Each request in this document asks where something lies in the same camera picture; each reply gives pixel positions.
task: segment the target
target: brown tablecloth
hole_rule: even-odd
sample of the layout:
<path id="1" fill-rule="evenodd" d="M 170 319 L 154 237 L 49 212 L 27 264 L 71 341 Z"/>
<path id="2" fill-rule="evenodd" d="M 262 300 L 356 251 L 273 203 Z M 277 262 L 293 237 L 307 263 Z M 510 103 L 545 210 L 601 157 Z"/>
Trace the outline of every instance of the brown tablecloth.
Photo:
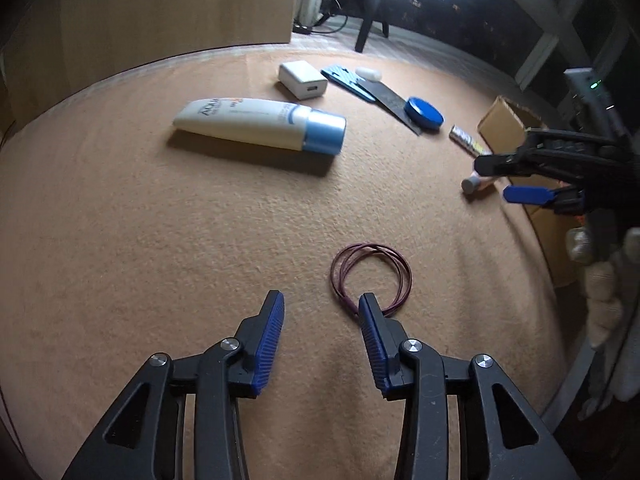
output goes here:
<path id="1" fill-rule="evenodd" d="M 295 59 L 382 70 L 446 121 L 416 137 L 330 84 L 306 104 L 347 117 L 332 162 L 172 129 L 194 99 L 288 100 L 274 83 Z M 453 123 L 475 132 L 494 97 L 389 60 L 255 51 L 119 76 L 25 127 L 0 153 L 0 381 L 34 468 L 60 478 L 150 354 L 202 352 L 278 288 L 286 320 L 271 381 L 241 402 L 252 478 L 391 478 L 403 403 L 375 389 L 327 282 L 334 254 L 357 241 L 407 257 L 414 289 L 398 319 L 411 336 L 460 358 L 493 355 L 540 410 L 566 366 L 544 259 L 522 208 L 497 192 L 464 199 L 472 161 L 447 138 Z M 348 289 L 388 304 L 396 281 L 366 261 Z"/>

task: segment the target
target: table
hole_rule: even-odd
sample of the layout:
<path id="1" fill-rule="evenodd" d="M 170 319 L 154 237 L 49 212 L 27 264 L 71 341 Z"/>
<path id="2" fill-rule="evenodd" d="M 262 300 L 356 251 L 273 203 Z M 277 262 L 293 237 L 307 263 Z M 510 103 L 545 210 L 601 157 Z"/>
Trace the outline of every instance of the table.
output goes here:
<path id="1" fill-rule="evenodd" d="M 306 104 L 347 117 L 335 160 L 174 132 L 197 98 L 288 100 L 277 67 L 301 58 L 381 70 L 442 112 L 441 133 L 416 137 L 332 85 Z M 540 412 L 567 365 L 542 252 L 521 207 L 462 196 L 471 160 L 446 135 L 454 122 L 474 132 L 494 97 L 397 61 L 231 50 L 115 76 L 28 124 L 0 152 L 0 381 L 36 471 L 62 476 L 149 355 L 202 352 L 279 288 L 270 384 L 240 406 L 252 479 L 391 478 L 402 402 L 375 389 L 327 280 L 334 254 L 364 240 L 411 265 L 398 313 L 410 336 L 459 358 L 492 355 Z M 388 304 L 393 273 L 371 260 L 348 289 Z M 450 420 L 455 475 L 451 407 Z M 190 445 L 188 429 L 185 457 Z"/>

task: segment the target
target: black ruler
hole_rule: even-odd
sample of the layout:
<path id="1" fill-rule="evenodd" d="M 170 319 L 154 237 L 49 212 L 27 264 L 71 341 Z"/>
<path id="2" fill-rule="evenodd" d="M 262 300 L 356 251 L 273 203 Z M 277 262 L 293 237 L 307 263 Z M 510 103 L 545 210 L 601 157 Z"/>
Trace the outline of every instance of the black ruler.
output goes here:
<path id="1" fill-rule="evenodd" d="M 406 124 L 416 135 L 422 133 L 422 129 L 414 123 L 404 111 L 405 100 L 396 94 L 391 88 L 380 81 L 358 81 L 358 86 L 363 87 L 388 111 L 395 115 L 400 121 Z"/>

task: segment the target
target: metal screw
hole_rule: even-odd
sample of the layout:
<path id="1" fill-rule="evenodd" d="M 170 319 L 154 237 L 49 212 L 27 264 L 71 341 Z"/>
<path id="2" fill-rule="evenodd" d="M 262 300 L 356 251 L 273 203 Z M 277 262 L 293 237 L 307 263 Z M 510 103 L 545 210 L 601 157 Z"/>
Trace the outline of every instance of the metal screw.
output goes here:
<path id="1" fill-rule="evenodd" d="M 227 337 L 220 342 L 220 348 L 231 352 L 240 346 L 240 342 L 235 337 Z"/>
<path id="2" fill-rule="evenodd" d="M 149 364 L 152 366 L 164 366 L 168 360 L 169 356 L 167 354 L 153 354 L 149 358 Z"/>
<path id="3" fill-rule="evenodd" d="M 420 350 L 422 350 L 422 343 L 417 339 L 407 339 L 404 343 L 402 343 L 402 348 L 404 348 L 408 352 L 419 352 Z"/>
<path id="4" fill-rule="evenodd" d="M 487 354 L 478 354 L 476 356 L 476 364 L 481 368 L 489 368 L 494 364 L 494 358 Z"/>

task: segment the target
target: white charger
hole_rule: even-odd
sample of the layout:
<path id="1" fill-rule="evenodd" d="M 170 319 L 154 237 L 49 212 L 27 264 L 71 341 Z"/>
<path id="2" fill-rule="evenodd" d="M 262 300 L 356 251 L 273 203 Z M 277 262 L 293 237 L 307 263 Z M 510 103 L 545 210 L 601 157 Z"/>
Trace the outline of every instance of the white charger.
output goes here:
<path id="1" fill-rule="evenodd" d="M 278 79 L 298 99 L 309 99 L 324 94 L 327 79 L 306 61 L 282 63 Z"/>

